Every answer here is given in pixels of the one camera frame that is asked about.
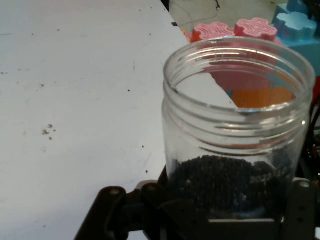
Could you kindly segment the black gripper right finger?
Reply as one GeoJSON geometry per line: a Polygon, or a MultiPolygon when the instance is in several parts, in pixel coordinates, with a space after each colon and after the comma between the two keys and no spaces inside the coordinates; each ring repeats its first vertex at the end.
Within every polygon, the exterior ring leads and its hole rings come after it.
{"type": "Polygon", "coordinates": [[[317,240],[320,188],[304,178],[294,180],[283,222],[284,240],[317,240]]]}

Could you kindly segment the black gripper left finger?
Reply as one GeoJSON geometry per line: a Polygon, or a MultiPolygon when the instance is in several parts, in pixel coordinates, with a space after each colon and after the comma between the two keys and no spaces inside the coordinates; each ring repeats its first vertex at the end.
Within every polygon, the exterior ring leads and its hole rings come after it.
{"type": "Polygon", "coordinates": [[[208,222],[186,200],[166,189],[167,171],[157,181],[143,183],[130,193],[119,186],[103,188],[78,233],[77,240],[127,240],[142,231],[149,240],[206,240],[208,222]]]}

